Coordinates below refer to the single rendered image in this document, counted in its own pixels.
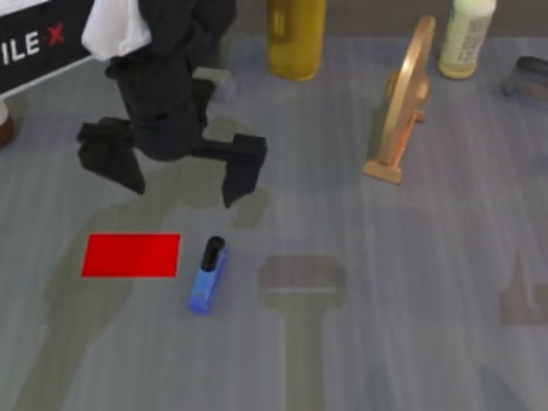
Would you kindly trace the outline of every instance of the red x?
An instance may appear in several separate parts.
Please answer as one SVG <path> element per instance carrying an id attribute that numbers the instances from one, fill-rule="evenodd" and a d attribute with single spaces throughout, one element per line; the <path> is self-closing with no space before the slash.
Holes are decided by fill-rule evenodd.
<path id="1" fill-rule="evenodd" d="M 63 34 L 61 31 L 63 30 L 64 25 L 62 23 L 57 23 L 54 27 L 48 27 L 48 33 L 50 34 L 50 39 L 48 42 L 48 46 L 52 47 L 56 44 L 62 44 L 65 42 L 65 39 L 63 38 Z"/>

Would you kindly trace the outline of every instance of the blue object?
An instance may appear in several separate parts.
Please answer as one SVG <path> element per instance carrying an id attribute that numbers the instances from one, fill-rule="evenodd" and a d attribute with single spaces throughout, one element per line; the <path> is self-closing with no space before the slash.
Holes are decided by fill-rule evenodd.
<path id="1" fill-rule="evenodd" d="M 209 315 L 215 289 L 229 256 L 229 250 L 221 237 L 210 238 L 205 250 L 188 301 L 190 311 L 198 315 Z"/>

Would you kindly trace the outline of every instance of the red rectangle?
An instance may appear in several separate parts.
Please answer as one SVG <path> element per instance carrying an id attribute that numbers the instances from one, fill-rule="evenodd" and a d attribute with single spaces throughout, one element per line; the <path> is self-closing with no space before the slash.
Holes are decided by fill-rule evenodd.
<path id="1" fill-rule="evenodd" d="M 180 234 L 91 234 L 83 277 L 175 277 Z"/>

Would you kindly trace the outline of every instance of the blue marker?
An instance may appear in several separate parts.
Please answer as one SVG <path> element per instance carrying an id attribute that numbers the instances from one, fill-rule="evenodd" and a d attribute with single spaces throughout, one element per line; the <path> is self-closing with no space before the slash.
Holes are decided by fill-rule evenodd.
<path id="1" fill-rule="evenodd" d="M 198 315 L 208 315 L 210 313 L 215 289 L 229 255 L 226 243 L 221 237 L 210 238 L 205 250 L 188 301 L 190 311 Z"/>

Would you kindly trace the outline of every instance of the black banner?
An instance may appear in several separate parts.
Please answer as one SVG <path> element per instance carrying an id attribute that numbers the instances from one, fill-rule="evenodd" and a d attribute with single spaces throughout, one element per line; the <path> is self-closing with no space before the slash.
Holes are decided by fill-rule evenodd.
<path id="1" fill-rule="evenodd" d="M 87 57 L 81 35 L 93 0 L 51 0 L 0 17 L 0 94 Z"/>

